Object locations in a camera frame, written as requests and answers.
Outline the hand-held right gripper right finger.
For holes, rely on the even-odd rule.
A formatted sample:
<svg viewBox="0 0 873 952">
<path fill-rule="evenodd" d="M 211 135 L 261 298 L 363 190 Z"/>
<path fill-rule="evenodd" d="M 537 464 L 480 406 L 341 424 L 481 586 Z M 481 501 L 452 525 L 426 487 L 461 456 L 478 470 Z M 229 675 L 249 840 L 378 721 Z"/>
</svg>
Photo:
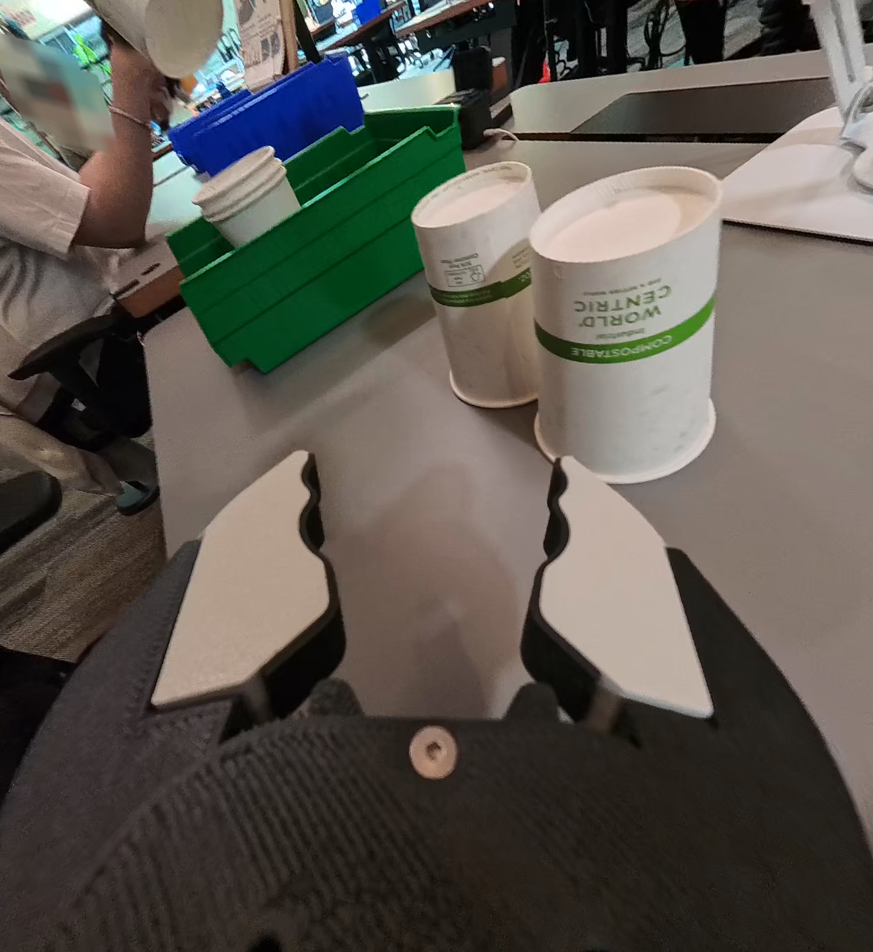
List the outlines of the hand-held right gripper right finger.
<svg viewBox="0 0 873 952">
<path fill-rule="evenodd" d="M 633 707 L 714 726 L 668 548 L 651 523 L 574 457 L 554 460 L 544 559 L 520 640 L 525 671 L 564 721 L 621 729 Z"/>
</svg>

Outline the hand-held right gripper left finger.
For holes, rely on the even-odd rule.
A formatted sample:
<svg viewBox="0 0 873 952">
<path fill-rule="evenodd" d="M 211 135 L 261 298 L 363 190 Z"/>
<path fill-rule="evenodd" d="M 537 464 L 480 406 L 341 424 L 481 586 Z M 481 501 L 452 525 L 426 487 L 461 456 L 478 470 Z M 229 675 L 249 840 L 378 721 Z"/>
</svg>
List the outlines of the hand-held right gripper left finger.
<svg viewBox="0 0 873 952">
<path fill-rule="evenodd" d="M 285 720 L 335 673 L 347 636 L 320 503 L 315 456 L 298 449 L 207 525 L 151 708 L 229 701 L 252 722 Z"/>
</svg>

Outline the green plastic bin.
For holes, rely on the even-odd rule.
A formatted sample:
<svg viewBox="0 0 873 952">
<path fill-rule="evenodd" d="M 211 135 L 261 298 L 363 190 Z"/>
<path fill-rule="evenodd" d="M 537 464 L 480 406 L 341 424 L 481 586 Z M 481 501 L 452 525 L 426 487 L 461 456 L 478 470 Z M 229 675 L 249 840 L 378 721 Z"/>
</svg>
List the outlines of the green plastic bin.
<svg viewBox="0 0 873 952">
<path fill-rule="evenodd" d="M 371 113 L 287 162 L 301 207 L 240 248 L 196 219 L 167 239 L 180 294 L 228 366 L 268 373 L 412 278 L 410 215 L 465 171 L 454 105 Z"/>
</svg>

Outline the stack of cups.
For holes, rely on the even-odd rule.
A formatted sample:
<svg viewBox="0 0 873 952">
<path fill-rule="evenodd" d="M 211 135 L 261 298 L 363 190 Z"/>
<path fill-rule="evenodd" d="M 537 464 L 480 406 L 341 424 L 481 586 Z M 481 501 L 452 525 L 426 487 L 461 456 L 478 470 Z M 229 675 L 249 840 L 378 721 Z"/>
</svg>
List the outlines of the stack of cups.
<svg viewBox="0 0 873 952">
<path fill-rule="evenodd" d="M 299 208 L 298 198 L 287 181 L 283 187 L 266 194 L 252 205 L 226 208 L 223 215 L 208 211 L 203 213 L 203 209 L 198 209 L 201 217 L 232 246 L 240 247 L 277 227 Z"/>
</svg>

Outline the white desk wooden edge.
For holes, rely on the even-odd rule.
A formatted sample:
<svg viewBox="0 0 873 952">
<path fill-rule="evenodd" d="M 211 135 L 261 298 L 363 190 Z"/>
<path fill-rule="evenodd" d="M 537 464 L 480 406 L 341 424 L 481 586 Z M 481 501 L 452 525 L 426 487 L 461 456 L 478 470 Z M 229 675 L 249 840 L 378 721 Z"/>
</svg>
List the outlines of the white desk wooden edge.
<svg viewBox="0 0 873 952">
<path fill-rule="evenodd" d="M 121 252 L 116 273 L 116 298 L 136 318 L 178 297 L 183 273 L 167 239 L 200 217 L 192 199 L 203 181 L 170 145 L 159 149 L 153 171 L 145 243 Z"/>
</svg>

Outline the wooden top desk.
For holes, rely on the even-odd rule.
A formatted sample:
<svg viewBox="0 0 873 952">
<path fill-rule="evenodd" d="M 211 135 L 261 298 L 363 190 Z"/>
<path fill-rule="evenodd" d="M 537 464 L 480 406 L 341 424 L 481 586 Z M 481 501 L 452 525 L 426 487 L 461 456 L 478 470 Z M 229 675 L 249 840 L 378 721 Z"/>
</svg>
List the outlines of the wooden top desk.
<svg viewBox="0 0 873 952">
<path fill-rule="evenodd" d="M 481 39 L 489 39 L 494 31 L 506 29 L 512 11 L 512 2 L 433 2 L 395 27 L 394 36 L 421 55 L 446 54 L 469 48 Z"/>
</svg>

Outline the black office chair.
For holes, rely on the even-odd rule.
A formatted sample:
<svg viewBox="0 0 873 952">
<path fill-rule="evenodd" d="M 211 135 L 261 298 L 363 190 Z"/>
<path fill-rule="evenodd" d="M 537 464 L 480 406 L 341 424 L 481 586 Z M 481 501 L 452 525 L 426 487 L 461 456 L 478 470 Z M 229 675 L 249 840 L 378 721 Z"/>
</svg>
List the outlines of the black office chair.
<svg viewBox="0 0 873 952">
<path fill-rule="evenodd" d="M 53 380 L 38 427 L 68 446 L 99 451 L 144 436 L 153 424 L 145 351 L 120 303 L 49 339 L 9 373 Z"/>
<path fill-rule="evenodd" d="M 0 556 L 55 517 L 62 495 L 59 481 L 45 472 L 0 482 Z"/>
</svg>

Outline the wooden document stand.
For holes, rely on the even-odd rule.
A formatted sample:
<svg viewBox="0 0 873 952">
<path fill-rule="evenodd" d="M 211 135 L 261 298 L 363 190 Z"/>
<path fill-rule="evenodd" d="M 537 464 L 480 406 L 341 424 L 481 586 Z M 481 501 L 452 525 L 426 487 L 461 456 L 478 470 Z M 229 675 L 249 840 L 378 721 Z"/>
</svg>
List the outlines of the wooden document stand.
<svg viewBox="0 0 873 952">
<path fill-rule="evenodd" d="M 723 219 L 873 244 L 873 67 L 855 2 L 808 2 L 835 107 L 728 175 Z"/>
<path fill-rule="evenodd" d="M 246 87 L 256 93 L 299 66 L 294 1 L 234 1 Z"/>
</svg>

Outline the black desktop device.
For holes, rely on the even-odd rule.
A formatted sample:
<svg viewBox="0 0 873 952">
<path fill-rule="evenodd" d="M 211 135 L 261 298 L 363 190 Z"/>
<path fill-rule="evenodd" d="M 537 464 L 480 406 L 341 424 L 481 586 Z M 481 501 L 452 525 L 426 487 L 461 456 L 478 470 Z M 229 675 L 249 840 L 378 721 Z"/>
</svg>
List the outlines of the black desktop device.
<svg viewBox="0 0 873 952">
<path fill-rule="evenodd" d="M 485 45 L 454 50 L 452 72 L 455 92 L 451 97 L 457 107 L 458 124 L 465 152 L 483 147 L 494 129 L 502 128 L 513 117 L 513 108 L 506 91 L 508 66 L 500 63 L 501 77 L 497 77 L 495 57 Z"/>
</svg>

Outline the plain white paper cup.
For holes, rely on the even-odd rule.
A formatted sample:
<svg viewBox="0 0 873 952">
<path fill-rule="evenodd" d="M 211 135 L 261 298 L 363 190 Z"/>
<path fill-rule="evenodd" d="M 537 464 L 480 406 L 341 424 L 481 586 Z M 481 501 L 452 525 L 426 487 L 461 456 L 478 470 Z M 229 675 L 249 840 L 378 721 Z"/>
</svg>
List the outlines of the plain white paper cup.
<svg viewBox="0 0 873 952">
<path fill-rule="evenodd" d="M 221 1 L 87 1 L 109 30 L 163 75 L 181 79 L 201 68 L 216 50 Z"/>
</svg>

